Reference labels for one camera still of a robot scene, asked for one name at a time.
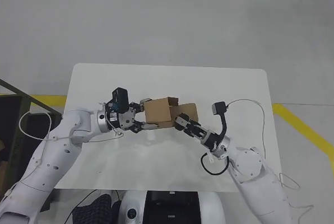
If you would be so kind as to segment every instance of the gray floor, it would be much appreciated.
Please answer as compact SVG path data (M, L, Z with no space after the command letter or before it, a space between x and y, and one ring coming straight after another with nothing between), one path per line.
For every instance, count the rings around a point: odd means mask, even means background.
M0 0L0 78L65 95L80 62L262 68L273 103L334 105L334 0ZM287 108L334 145L334 106ZM334 223L326 155L275 120L301 223Z

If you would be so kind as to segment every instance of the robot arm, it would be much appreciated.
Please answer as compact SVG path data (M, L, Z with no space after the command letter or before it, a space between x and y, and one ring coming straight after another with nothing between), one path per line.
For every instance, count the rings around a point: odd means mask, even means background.
M136 121L143 103L128 103L127 90L117 88L102 110L76 109L64 114L56 129L35 150L27 169L0 203L0 224L38 222L38 214L60 179L72 167L84 142L115 128L138 133L158 126Z
M236 147L233 141L225 136L226 110L224 102L217 102L212 106L213 114L221 116L223 125L221 134L204 129L198 122L190 120L186 114L176 118L175 127L191 137L198 138L201 144L208 148L208 154L219 160L225 160L228 172L250 211L262 224L292 224L287 196L260 151L257 148Z

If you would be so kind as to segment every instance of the yellow floor line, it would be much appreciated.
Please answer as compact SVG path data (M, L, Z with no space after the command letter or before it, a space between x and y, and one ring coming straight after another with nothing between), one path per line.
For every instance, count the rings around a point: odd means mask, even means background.
M31 96L48 106L61 106L61 107L65 106L67 97L59 95L31 95Z
M273 113L282 117L287 123L289 123L295 130L302 134L305 138L311 141L322 152L324 152L330 161L331 169L334 175L334 146L321 137L312 128L307 126L302 120L290 112L286 107L281 104L273 104Z

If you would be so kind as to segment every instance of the tabletop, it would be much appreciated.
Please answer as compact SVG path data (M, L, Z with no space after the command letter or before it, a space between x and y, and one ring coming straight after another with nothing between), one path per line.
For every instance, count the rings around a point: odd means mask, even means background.
M73 68L65 111L77 107L101 109L117 87L128 90L129 101L178 97L179 103L197 105L203 127L221 131L219 116L211 106L218 101L252 99L265 110L266 160L276 174L281 172L268 80L261 69L125 64L77 64ZM232 104L226 112L226 135L237 146L263 151L261 109L252 102ZM137 114L136 120L144 120ZM76 162L57 184L60 189L120 189L237 192L228 172L211 176L200 157L206 148L199 140L174 128L124 132L107 142L85 143ZM94 140L111 138L113 132ZM222 161L205 162L212 172L224 168Z

